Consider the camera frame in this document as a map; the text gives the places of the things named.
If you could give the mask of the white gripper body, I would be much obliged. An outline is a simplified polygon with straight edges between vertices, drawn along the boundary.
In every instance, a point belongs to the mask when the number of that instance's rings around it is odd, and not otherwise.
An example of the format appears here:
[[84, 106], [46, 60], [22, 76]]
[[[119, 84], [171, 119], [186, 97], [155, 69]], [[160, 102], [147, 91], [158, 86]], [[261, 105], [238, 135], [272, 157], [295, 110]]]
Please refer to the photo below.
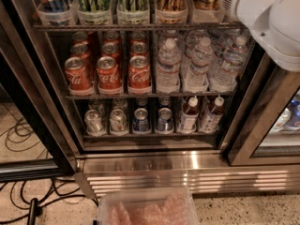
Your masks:
[[220, 0], [220, 8], [225, 12], [226, 21], [229, 23], [242, 23], [252, 27], [258, 18], [276, 0]]

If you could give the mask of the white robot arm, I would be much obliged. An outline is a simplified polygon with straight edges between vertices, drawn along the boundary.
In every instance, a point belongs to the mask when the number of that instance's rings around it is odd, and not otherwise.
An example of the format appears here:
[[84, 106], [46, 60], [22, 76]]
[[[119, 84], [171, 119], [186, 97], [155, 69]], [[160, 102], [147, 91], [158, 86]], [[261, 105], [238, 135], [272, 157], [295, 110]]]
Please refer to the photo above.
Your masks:
[[218, 0], [281, 68], [300, 71], [300, 0]]

